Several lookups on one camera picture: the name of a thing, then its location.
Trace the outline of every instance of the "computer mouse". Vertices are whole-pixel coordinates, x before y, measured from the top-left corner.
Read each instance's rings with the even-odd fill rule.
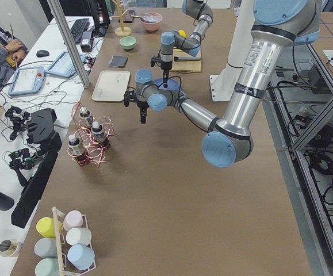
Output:
[[[46,50],[38,50],[37,53],[36,53],[36,56],[38,58],[42,58],[42,57],[48,56],[48,55],[50,55],[50,53]]]

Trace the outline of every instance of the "black keyboard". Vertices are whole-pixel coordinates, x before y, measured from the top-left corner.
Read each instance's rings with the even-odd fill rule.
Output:
[[[77,19],[74,21],[72,28],[70,28],[70,32],[72,33],[76,44],[81,43],[82,34],[87,29],[89,23],[90,20],[88,18]]]

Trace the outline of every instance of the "mug holder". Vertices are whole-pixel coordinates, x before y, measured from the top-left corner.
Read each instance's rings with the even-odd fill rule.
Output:
[[[91,270],[94,270],[96,268],[95,260],[88,269],[84,270],[81,273],[67,271],[64,269],[67,266],[67,256],[63,253],[61,245],[65,244],[65,238],[64,238],[64,235],[62,233],[60,233],[59,222],[61,222],[61,221],[59,221],[58,217],[61,217],[64,220],[66,214],[61,212],[54,206],[54,207],[52,207],[52,215],[53,215],[53,225],[54,225],[54,229],[55,229],[56,250],[58,252],[59,275],[60,276],[80,276],[80,275],[86,274],[87,272],[89,272]],[[86,228],[88,229],[87,216],[85,214],[82,214],[82,217],[86,223]]]

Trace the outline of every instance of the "blue and white tablet device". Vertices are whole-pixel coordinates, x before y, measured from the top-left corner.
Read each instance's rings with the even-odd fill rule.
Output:
[[[36,94],[40,91],[44,81],[44,67],[18,68],[7,94],[9,96]]]
[[[81,61],[86,61],[86,55],[81,54]],[[60,76],[62,78],[70,78],[76,73],[73,62],[67,51],[62,52],[54,62],[46,69],[46,73],[53,76]]]

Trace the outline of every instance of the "green bowl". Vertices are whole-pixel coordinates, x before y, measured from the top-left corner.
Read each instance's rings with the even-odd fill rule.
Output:
[[[137,40],[133,36],[126,36],[120,39],[119,43],[125,50],[131,50],[135,47]]]

